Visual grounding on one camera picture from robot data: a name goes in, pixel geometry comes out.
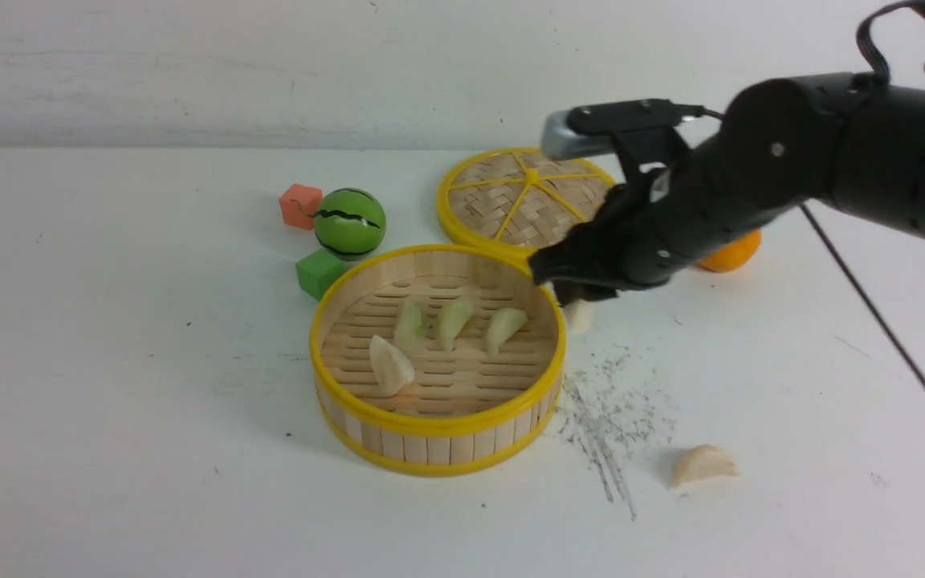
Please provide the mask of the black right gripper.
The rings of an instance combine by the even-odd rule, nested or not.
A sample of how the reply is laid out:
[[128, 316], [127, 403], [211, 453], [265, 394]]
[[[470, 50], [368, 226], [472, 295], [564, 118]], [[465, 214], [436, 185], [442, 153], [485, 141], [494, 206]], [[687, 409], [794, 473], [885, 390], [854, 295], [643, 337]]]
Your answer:
[[645, 291], [736, 244], [800, 204], [813, 190], [811, 168], [789, 150], [738, 146], [713, 136], [657, 179], [610, 191], [594, 219], [530, 256], [537, 285], [553, 284], [562, 303]]

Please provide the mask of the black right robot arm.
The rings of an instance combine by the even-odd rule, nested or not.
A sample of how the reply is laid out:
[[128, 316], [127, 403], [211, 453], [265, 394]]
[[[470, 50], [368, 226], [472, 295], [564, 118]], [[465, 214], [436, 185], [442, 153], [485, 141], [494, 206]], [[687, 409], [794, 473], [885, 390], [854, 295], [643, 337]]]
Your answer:
[[529, 256], [561, 304], [645, 291], [783, 213], [818, 200], [925, 240], [925, 89], [837, 73], [739, 92], [696, 147], [678, 134], [702, 106], [643, 99], [559, 111], [551, 160], [612, 153], [625, 180], [594, 216]]

